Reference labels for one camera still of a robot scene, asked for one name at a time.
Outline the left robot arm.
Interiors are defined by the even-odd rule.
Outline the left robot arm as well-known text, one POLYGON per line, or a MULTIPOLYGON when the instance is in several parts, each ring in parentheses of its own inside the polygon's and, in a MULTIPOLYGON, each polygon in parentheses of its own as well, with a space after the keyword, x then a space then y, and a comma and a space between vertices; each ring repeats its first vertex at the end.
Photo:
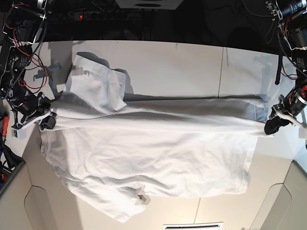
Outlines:
POLYGON ((278 104, 272 106, 264 132, 275 134, 279 128, 289 124, 300 128, 299 137, 307 137, 307 119, 304 108, 307 105, 307 2, 305 0, 267 0, 266 7, 270 11, 273 24, 277 28, 279 59, 275 84, 285 74, 283 58, 296 69, 291 77, 295 86, 286 95, 280 95, 278 104))

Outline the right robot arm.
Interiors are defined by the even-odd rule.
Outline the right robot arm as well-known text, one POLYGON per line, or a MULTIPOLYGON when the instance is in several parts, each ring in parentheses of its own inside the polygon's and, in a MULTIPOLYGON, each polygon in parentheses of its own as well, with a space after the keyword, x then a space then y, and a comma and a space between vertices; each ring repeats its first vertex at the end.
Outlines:
POLYGON ((53 5, 52 0, 14 0, 4 14, 0 98, 10 105, 16 130, 32 123, 42 129, 53 129, 56 124, 56 114, 44 101, 45 96, 41 92, 51 75, 36 54, 46 36, 47 16, 51 14, 53 5), (41 68, 44 73, 39 87, 31 87, 24 80, 30 64, 41 68))

